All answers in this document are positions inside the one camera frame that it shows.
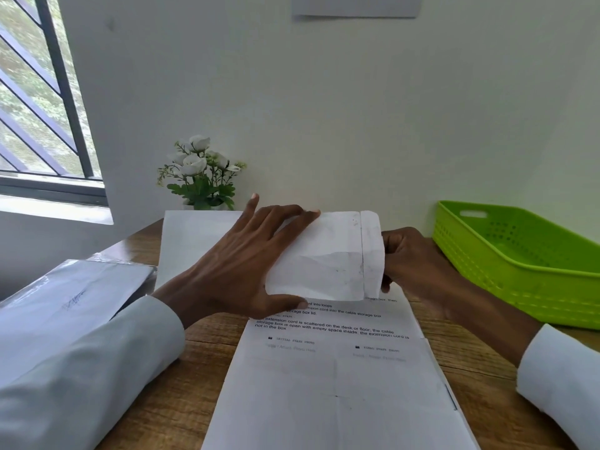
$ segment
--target window sill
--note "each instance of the window sill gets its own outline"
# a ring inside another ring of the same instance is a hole
[[[108,207],[79,203],[51,202],[30,197],[0,195],[0,212],[45,218],[70,219],[94,224],[113,224]]]

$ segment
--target left hand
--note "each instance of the left hand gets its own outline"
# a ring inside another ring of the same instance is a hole
[[[254,194],[242,215],[191,268],[154,291],[181,319],[184,328],[210,314],[227,312],[265,318],[308,303],[295,295],[268,295],[266,275],[281,253],[320,215],[298,205],[256,210]],[[296,217],[278,231],[283,222]]]

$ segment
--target paper sheet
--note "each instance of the paper sheet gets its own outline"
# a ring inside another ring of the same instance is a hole
[[[405,17],[419,15],[423,0],[292,0],[292,15]]]
[[[195,264],[240,214],[166,212],[157,287]],[[267,276],[266,291],[323,300],[377,298],[384,263],[375,213],[323,213],[281,255]]]
[[[68,260],[0,303],[0,386],[108,322],[153,267]]]
[[[476,450],[400,288],[250,320],[202,450]]]

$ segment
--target window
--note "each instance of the window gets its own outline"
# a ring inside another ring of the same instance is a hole
[[[57,0],[0,0],[0,194],[108,205]]]

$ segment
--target right hand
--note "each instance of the right hand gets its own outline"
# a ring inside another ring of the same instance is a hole
[[[454,297],[473,286],[458,273],[432,239],[416,228],[382,232],[385,245],[385,274],[382,291],[393,281],[408,296],[416,296],[436,317],[452,319]]]

